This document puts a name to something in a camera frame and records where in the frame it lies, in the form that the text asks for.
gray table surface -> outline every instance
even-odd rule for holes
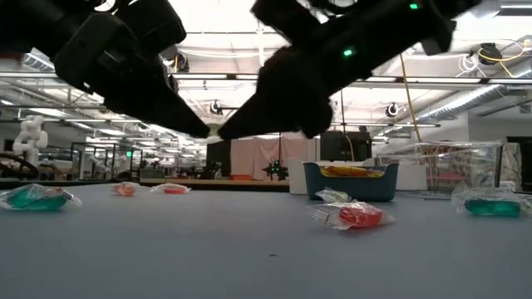
[[[532,221],[380,203],[395,224],[321,227],[289,194],[110,195],[81,208],[0,212],[0,298],[531,298]]]

blue bin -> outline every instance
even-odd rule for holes
[[[374,178],[350,178],[323,176],[319,166],[314,162],[303,163],[305,168],[305,179],[307,180],[307,194],[310,199],[320,199],[316,192],[324,190],[326,187],[337,191],[342,191],[353,199],[370,202],[387,202],[396,196],[397,172],[399,164],[389,164],[388,166],[361,167],[384,171],[384,175],[379,179]]]

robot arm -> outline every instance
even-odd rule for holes
[[[448,51],[454,17],[481,0],[308,0],[330,13],[324,24],[296,0],[257,0],[252,13],[292,42],[259,70],[257,90],[220,129],[223,139],[302,130],[312,138],[331,124],[329,96],[421,42],[427,55]]]
[[[95,11],[103,2],[1,0],[0,38],[14,47],[3,50],[29,44],[52,59],[59,77],[103,96],[110,110],[206,137],[209,127],[170,89],[160,61],[161,51],[186,37],[173,7],[116,0],[113,11]]]
[[[452,18],[481,0],[308,0],[331,17],[320,23],[297,0],[257,0],[252,13],[283,34],[259,70],[257,90],[219,130],[223,139],[302,130],[324,132],[329,96],[422,42],[428,55],[447,51]],[[105,98],[110,110],[205,138],[209,127],[171,89],[158,53],[183,41],[185,29],[168,0],[0,0],[3,51],[36,47],[67,83]]]

plastic packet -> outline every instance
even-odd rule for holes
[[[120,196],[133,196],[139,186],[139,184],[132,182],[121,182],[118,184],[113,184],[111,189]]]
[[[334,229],[371,228],[395,222],[389,213],[369,203],[327,203],[307,206],[308,216]]]
[[[351,203],[352,198],[347,195],[345,192],[336,191],[330,189],[329,187],[325,188],[320,192],[316,192],[316,196],[323,199],[326,203]]]
[[[160,184],[151,188],[152,193],[187,194],[191,189],[180,184]]]
[[[58,187],[28,184],[11,191],[0,193],[0,206],[11,210],[55,211],[65,203],[81,206],[81,200]]]
[[[458,213],[478,216],[531,216],[532,206],[508,188],[483,187],[470,189],[462,182],[452,193],[451,204]]]

yellow cable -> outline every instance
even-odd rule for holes
[[[528,44],[528,41],[525,41],[524,44],[523,44],[523,49],[521,49],[521,53],[515,55],[515,56],[512,56],[510,58],[504,58],[504,59],[499,59],[499,58],[492,58],[492,57],[488,57],[484,54],[482,54],[482,48],[479,49],[478,51],[478,55],[486,60],[489,60],[489,61],[495,61],[495,62],[499,62],[500,65],[502,66],[502,68],[505,69],[505,71],[508,73],[508,75],[510,75],[510,77],[512,78],[515,78],[514,74],[511,73],[511,71],[508,69],[508,67],[505,66],[505,64],[503,62],[507,62],[507,61],[513,61],[515,58],[519,58],[521,56],[523,56],[523,54],[525,54],[526,52],[526,46]]]
[[[519,57],[523,56],[523,54],[525,54],[525,52],[526,52],[525,49],[526,49],[527,44],[528,44],[528,41],[525,41],[525,43],[523,44],[523,49],[521,49],[521,53],[519,53],[519,54],[517,54],[517,55],[515,55],[515,56],[512,56],[512,57],[510,57],[510,58],[499,59],[499,58],[488,57],[488,56],[482,54],[482,48],[479,49],[478,54],[479,54],[480,57],[482,57],[482,58],[484,58],[484,59],[487,59],[487,60],[489,60],[489,61],[496,61],[496,62],[513,61],[515,58],[519,58]]]
[[[508,75],[510,75],[510,77],[515,78],[514,74],[512,74],[512,72],[505,66],[504,63],[502,63],[502,62],[499,62],[499,63],[502,66],[502,68],[505,69],[505,71],[508,73]]]
[[[347,137],[347,134],[344,134],[346,136],[347,142],[349,142],[349,147],[351,148],[351,160],[355,162],[355,152],[352,150],[352,143],[349,137]]]
[[[408,99],[408,108],[410,109],[412,123],[414,123],[414,131],[416,132],[417,142],[422,142],[421,134],[419,133],[419,128],[417,127],[416,115],[414,113],[414,108],[412,107],[412,99],[410,97],[410,88],[408,87],[408,80],[406,79],[405,60],[402,58],[402,54],[400,54],[399,57],[401,58],[402,76],[405,80],[406,98]]]

